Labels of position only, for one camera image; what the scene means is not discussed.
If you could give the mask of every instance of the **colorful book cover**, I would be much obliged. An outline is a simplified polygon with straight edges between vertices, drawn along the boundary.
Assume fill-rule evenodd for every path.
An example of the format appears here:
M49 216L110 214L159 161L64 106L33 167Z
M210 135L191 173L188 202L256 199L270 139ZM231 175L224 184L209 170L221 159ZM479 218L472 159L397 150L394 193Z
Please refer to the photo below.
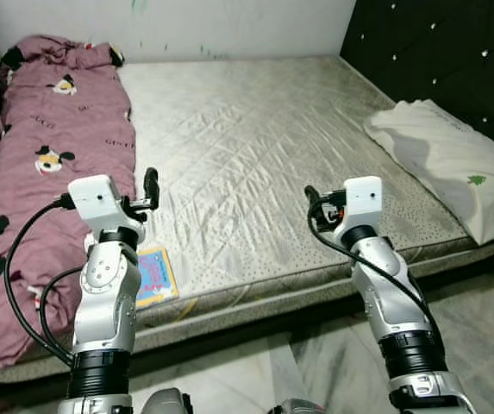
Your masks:
M178 288L164 248L142 250L138 254L141 286L137 294L137 309L177 298Z

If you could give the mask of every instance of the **pink blanket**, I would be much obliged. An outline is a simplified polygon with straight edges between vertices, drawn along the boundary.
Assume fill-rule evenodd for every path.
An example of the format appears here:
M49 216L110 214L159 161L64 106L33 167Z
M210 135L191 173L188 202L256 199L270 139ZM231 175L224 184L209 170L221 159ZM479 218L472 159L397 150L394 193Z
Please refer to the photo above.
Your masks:
M91 47L32 36L0 64L5 82L0 115L0 276L22 225L66 192L73 179L110 174L134 197L134 129L130 102L108 44ZM11 283L26 318L40 330L36 294L57 273L84 264L87 227L76 211L55 210L28 232L12 263ZM77 276L49 296L47 317L56 333L72 328L80 300ZM14 364L32 341L16 321L0 277L0 367Z

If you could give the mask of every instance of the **white wall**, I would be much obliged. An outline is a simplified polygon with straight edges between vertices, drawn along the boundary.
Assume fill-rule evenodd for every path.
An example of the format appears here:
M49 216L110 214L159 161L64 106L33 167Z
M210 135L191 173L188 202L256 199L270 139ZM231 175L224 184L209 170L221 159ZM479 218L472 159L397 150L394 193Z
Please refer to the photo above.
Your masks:
M25 35L110 41L128 61L337 53L355 0L0 0L0 55Z

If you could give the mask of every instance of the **pillowcase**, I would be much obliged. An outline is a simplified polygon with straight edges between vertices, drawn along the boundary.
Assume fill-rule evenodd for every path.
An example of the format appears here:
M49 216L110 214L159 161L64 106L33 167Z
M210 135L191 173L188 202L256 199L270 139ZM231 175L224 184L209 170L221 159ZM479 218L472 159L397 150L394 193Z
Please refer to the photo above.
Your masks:
M401 101L368 117L364 128L477 244L494 240L494 141L431 100Z

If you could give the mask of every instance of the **mattress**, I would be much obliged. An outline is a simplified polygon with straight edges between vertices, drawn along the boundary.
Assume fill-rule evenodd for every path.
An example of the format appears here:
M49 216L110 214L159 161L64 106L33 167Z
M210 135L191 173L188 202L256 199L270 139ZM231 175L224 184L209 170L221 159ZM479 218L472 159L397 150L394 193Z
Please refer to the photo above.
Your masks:
M137 188L148 166L159 170L160 208L141 247L166 248L179 289L138 312L135 352L353 294L347 258L307 228L308 184L325 192L381 177L379 233L416 277L494 254L365 135L362 121L393 102L342 60L129 64L119 76ZM37 359L0 382L64 370Z

